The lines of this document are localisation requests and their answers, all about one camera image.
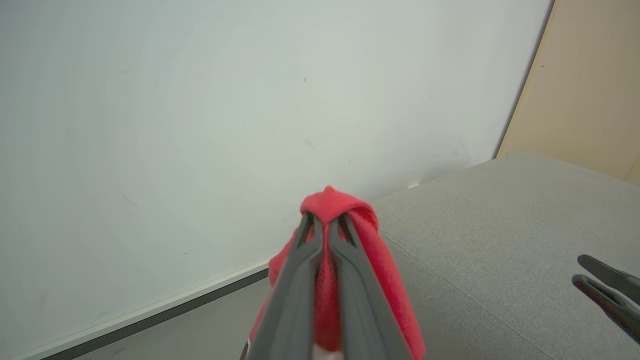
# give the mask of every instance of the wooden door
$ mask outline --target wooden door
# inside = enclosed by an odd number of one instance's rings
[[[514,151],[640,185],[639,0],[556,0],[497,156]]]

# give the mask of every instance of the floor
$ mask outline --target floor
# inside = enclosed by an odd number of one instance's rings
[[[257,281],[78,360],[238,360],[270,290]]]

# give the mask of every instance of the sofa cushion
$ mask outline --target sofa cushion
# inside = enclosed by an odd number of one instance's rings
[[[571,283],[589,254],[640,276],[640,188],[513,154],[372,202],[427,359],[640,359]]]

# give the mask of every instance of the baseboard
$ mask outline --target baseboard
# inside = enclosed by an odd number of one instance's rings
[[[157,325],[267,277],[269,261],[234,272],[139,311],[22,353],[10,360],[69,360]]]

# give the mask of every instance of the red towel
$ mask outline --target red towel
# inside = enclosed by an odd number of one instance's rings
[[[310,195],[302,202],[300,213],[304,214],[306,211],[315,214],[322,221],[324,228],[324,247],[320,273],[316,281],[315,343],[329,351],[338,351],[342,348],[337,275],[332,266],[327,239],[329,223],[340,214],[348,211],[362,242],[362,247],[371,262],[391,310],[396,316],[413,358],[414,360],[422,359],[425,348],[420,327],[415,319],[396,264],[378,234],[378,218],[371,205],[327,186],[323,192]],[[278,279],[278,274],[287,258],[294,236],[295,232],[284,249],[269,262],[269,281],[272,287]],[[250,341],[257,331],[268,302],[269,298],[262,306],[258,319],[253,325],[249,335]]]

